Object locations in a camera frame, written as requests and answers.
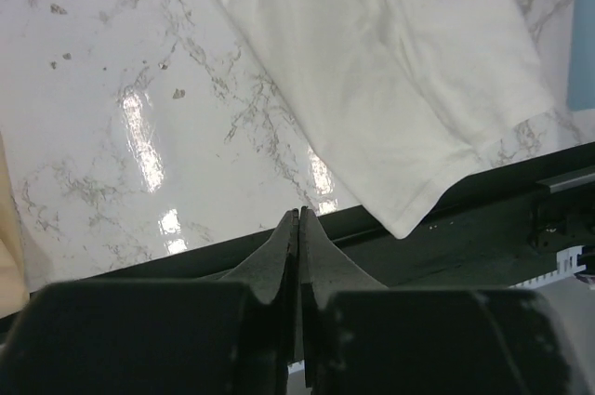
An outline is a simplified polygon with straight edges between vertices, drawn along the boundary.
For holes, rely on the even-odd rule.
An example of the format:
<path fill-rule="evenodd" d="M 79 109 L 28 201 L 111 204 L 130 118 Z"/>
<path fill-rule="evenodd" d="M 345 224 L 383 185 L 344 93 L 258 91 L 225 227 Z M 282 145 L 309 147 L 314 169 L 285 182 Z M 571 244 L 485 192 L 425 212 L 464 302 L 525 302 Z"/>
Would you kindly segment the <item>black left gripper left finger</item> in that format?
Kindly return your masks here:
<path fill-rule="evenodd" d="M 216 280 L 88 279 L 42 289 L 1 351 L 5 394 L 283 394 L 298 214 Z"/>

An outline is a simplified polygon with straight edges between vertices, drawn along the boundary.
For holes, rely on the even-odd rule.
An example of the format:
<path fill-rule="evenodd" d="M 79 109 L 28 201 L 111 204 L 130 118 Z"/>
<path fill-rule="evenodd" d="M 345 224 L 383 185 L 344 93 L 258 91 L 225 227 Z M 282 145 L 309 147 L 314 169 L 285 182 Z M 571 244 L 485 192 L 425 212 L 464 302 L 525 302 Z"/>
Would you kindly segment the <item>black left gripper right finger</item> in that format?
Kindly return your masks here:
<path fill-rule="evenodd" d="M 390 289 L 298 225 L 305 380 L 315 394 L 587 394 L 559 316 L 528 289 Z"/>

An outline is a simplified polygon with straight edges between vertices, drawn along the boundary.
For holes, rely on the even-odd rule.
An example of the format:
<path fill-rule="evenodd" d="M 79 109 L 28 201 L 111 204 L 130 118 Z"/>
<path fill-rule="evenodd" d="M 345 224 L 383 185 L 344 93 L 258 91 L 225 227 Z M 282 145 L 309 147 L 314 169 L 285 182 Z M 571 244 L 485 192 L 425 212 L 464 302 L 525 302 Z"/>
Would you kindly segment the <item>cream t shirt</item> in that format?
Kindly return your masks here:
<path fill-rule="evenodd" d="M 25 281 L 24 257 L 21 244 L 20 220 L 13 199 L 4 141 L 0 152 L 0 315 L 20 311 L 29 301 Z"/>

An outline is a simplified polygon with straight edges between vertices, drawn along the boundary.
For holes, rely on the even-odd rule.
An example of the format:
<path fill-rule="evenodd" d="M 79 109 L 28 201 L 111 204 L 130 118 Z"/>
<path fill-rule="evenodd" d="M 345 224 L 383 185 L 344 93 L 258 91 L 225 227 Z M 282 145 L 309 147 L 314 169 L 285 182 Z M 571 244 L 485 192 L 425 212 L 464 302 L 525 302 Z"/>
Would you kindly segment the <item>white daisy print t shirt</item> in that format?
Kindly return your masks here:
<path fill-rule="evenodd" d="M 554 104 L 515 0 L 218 0 L 314 152 L 404 238 Z"/>

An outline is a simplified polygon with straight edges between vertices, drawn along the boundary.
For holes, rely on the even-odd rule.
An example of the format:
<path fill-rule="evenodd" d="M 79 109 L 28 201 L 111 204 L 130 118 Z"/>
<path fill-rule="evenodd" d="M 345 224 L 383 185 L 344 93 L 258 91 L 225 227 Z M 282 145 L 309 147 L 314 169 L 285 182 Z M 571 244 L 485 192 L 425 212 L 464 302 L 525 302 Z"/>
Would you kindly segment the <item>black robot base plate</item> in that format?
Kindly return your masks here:
<path fill-rule="evenodd" d="M 563 249 L 594 248 L 594 147 L 585 144 L 465 178 L 401 240 L 360 206 L 317 218 L 335 246 L 390 287 L 513 285 L 554 271 Z M 88 279 L 216 280 L 275 229 Z M 20 314 L 1 321 L 5 342 Z"/>

